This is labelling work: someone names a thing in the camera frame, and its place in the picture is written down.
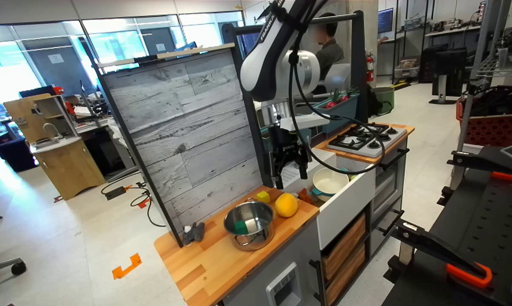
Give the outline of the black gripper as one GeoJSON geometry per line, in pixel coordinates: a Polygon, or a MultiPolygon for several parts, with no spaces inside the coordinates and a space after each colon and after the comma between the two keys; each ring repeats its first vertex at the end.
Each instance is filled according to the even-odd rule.
{"type": "Polygon", "coordinates": [[[277,188],[282,188],[280,171],[290,161],[297,164],[299,176],[307,176],[307,147],[299,142],[295,132],[272,125],[268,128],[270,149],[268,149],[268,166],[270,178],[277,188]]]}

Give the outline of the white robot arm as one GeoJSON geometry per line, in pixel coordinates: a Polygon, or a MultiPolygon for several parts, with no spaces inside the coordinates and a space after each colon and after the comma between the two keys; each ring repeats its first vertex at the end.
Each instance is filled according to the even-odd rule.
{"type": "Polygon", "coordinates": [[[282,188],[282,169],[295,162],[299,174],[307,176],[309,149],[300,128],[321,125],[314,115],[295,116],[294,99],[304,96],[319,81],[319,62],[299,47],[300,37],[316,11],[316,0],[272,0],[263,9],[253,48],[239,67],[243,91],[255,101],[270,103],[268,176],[282,188]]]}

